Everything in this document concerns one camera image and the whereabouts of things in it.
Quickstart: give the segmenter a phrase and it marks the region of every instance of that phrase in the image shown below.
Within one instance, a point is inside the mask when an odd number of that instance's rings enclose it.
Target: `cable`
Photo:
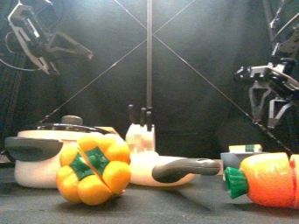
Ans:
[[[0,61],[3,62],[3,64],[14,69],[18,69],[18,70],[22,70],[22,71],[26,71],[26,72],[35,72],[35,71],[39,71],[42,70],[41,68],[39,69],[29,69],[29,68],[22,68],[19,66],[12,66],[10,65],[7,62],[3,61],[3,59],[0,59]]]
[[[271,42],[274,42],[281,35],[281,33],[285,31],[285,29],[289,27],[289,25],[299,18],[299,13],[295,14],[295,16],[289,20],[289,22],[285,24],[277,35],[274,36]]]

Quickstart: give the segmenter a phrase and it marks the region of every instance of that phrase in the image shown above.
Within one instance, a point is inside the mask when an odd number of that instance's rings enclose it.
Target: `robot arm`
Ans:
[[[63,57],[91,60],[93,51],[89,48],[66,33],[45,29],[33,6],[19,3],[8,21],[27,56],[47,74],[61,74],[57,60]]]

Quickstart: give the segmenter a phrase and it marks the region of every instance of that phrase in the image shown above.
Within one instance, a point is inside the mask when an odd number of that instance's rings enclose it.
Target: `metal pole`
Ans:
[[[154,40],[153,40],[153,0],[147,0],[147,97],[146,106],[153,107],[153,57],[154,57]]]

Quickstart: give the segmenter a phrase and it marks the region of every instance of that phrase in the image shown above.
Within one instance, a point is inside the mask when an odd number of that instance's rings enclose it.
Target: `black curtain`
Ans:
[[[71,99],[47,122],[77,115],[86,125],[113,126],[125,137],[127,105],[134,103],[138,112],[146,106],[146,1],[53,2],[57,29],[94,52],[94,59],[62,59],[61,76],[42,71],[23,75],[10,135]],[[233,79],[242,66],[270,61],[262,1],[157,0],[154,35],[157,151],[206,158],[218,158],[233,144],[262,144],[266,151],[281,151],[241,111],[250,113],[250,86]],[[289,129],[274,132],[290,142]]]

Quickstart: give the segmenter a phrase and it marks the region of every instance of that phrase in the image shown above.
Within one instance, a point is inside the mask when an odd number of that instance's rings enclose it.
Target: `toy vegetable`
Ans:
[[[99,205],[121,195],[131,179],[130,149],[115,134],[86,135],[61,152],[57,184],[71,202]]]
[[[299,155],[290,161],[283,152],[247,157],[225,175],[233,199],[247,194],[262,206],[299,208]]]

